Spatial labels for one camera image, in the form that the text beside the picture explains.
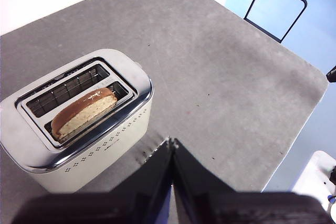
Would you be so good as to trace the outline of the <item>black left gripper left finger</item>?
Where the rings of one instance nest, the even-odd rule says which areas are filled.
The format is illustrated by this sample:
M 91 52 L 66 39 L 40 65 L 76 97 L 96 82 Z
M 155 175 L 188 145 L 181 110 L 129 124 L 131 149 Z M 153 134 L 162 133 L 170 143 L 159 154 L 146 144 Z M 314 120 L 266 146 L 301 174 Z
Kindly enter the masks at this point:
M 21 207 L 13 223 L 156 223 L 165 221 L 172 185 L 172 138 L 108 192 L 50 194 Z

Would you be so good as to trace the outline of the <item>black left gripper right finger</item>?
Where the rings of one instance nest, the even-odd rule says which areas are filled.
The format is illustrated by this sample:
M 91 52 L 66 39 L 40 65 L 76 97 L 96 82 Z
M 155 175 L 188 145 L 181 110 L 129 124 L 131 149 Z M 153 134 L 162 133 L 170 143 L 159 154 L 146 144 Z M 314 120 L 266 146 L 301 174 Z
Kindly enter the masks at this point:
M 174 187 L 192 223 L 332 223 L 313 197 L 237 192 L 172 140 Z

